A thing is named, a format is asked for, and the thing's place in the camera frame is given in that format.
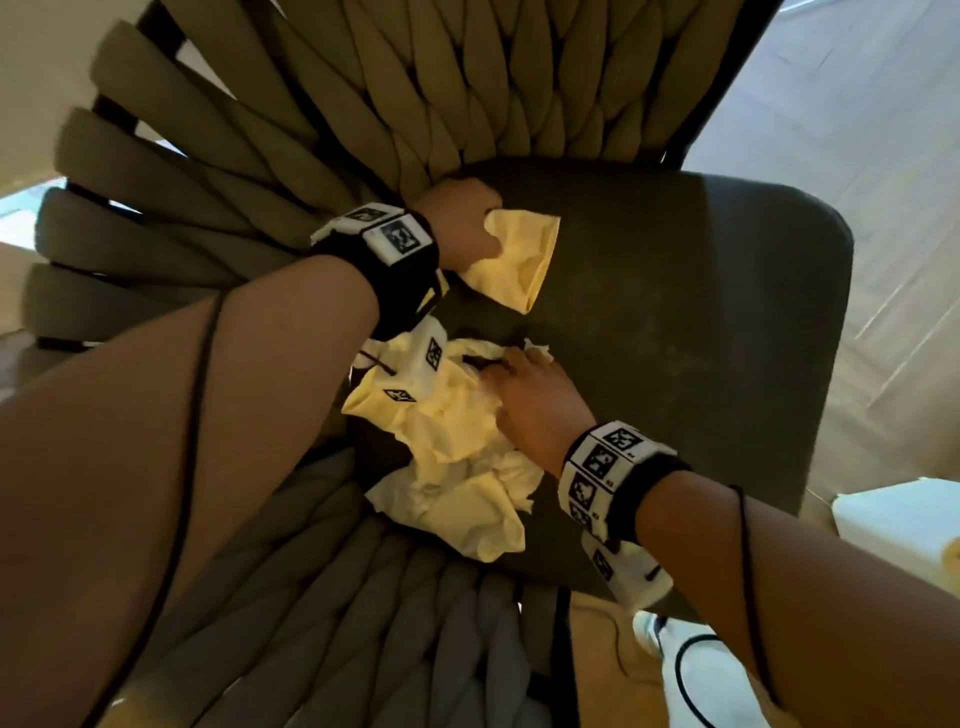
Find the person's right forearm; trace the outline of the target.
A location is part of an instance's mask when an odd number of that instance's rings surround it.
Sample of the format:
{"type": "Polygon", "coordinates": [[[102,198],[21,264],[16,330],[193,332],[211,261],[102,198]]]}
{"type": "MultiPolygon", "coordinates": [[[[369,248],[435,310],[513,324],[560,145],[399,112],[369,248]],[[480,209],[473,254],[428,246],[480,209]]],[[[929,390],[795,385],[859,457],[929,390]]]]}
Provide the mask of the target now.
{"type": "Polygon", "coordinates": [[[960,728],[960,599],[693,472],[639,542],[801,728],[960,728]]]}

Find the pale yellow cloth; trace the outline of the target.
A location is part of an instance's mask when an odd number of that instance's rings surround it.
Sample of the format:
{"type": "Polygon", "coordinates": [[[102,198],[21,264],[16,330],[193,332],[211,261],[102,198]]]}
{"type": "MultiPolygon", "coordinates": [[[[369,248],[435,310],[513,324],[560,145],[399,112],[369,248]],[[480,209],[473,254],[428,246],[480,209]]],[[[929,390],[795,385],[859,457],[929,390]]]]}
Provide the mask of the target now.
{"type": "Polygon", "coordinates": [[[410,464],[389,466],[374,478],[366,492],[373,509],[483,563],[525,551],[521,515],[533,511],[545,474],[499,431],[500,399],[467,362],[497,360],[505,352],[493,342],[454,339],[425,399],[410,402],[384,370],[372,367],[342,406],[342,414],[389,434],[412,455],[410,464]]]}

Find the person's left forearm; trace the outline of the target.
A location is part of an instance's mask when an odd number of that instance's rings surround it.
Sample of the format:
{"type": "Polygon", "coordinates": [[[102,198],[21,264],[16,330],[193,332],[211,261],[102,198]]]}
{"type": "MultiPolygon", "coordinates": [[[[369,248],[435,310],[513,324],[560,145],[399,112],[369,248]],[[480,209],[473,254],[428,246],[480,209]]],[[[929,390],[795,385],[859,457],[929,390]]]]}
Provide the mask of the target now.
{"type": "Polygon", "coordinates": [[[79,728],[164,610],[288,477],[378,322],[313,256],[147,321],[0,404],[0,728],[79,728]],[[213,313],[199,405],[191,407],[213,313]]]}

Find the person's right hand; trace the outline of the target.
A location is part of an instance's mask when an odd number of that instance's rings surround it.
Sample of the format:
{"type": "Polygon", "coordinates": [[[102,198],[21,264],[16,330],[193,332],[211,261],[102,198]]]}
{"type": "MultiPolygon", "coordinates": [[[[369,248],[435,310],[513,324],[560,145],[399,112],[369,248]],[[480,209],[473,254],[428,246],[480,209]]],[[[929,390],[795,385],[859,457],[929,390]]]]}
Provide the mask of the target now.
{"type": "Polygon", "coordinates": [[[570,447],[597,425],[590,407],[559,362],[548,392],[500,399],[498,430],[546,474],[559,479],[570,447]]]}

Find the dark grey seat cushion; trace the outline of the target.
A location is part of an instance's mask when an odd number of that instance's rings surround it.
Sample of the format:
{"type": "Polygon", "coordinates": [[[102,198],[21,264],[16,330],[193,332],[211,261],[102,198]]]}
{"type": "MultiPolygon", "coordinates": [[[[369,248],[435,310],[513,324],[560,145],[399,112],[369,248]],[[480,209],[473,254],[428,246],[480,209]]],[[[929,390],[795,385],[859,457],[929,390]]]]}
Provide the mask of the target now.
{"type": "Polygon", "coordinates": [[[529,313],[453,279],[435,310],[451,338],[547,345],[599,421],[800,514],[853,270],[838,211],[659,166],[497,158],[455,177],[560,225],[529,313]]]}

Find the black wristband with marker blocks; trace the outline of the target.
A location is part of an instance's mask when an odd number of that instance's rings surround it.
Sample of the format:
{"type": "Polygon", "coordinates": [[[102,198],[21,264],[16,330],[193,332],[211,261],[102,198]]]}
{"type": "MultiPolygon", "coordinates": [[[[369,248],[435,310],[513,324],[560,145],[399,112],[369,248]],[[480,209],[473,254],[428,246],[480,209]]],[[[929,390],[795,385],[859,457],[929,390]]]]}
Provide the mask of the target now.
{"type": "Polygon", "coordinates": [[[671,447],[612,420],[570,445],[558,480],[560,509],[599,542],[640,544],[637,512],[668,476],[691,467],[671,447]]]}
{"type": "Polygon", "coordinates": [[[315,231],[307,255],[359,271],[377,298],[376,341],[413,331],[443,297],[439,248],[426,218],[411,209],[365,203],[315,231]]]}

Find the white container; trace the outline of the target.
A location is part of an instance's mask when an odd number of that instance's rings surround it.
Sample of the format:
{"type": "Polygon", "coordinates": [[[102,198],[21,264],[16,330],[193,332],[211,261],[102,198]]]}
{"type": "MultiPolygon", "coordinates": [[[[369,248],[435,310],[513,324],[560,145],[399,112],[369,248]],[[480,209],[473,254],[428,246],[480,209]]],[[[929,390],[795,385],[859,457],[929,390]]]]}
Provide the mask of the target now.
{"type": "Polygon", "coordinates": [[[841,539],[960,599],[960,482],[839,494],[831,512],[841,539]]]}

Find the person's left hand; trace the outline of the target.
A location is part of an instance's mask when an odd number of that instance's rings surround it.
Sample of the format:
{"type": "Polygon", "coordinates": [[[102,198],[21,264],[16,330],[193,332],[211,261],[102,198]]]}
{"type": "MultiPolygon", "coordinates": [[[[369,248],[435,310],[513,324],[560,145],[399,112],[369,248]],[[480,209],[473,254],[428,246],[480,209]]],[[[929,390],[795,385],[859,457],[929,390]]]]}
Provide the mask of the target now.
{"type": "Polygon", "coordinates": [[[500,257],[501,243],[486,230],[485,221],[490,212],[501,208],[499,192],[476,177],[446,179],[412,205],[438,244],[440,269],[458,274],[477,261],[500,257]]]}

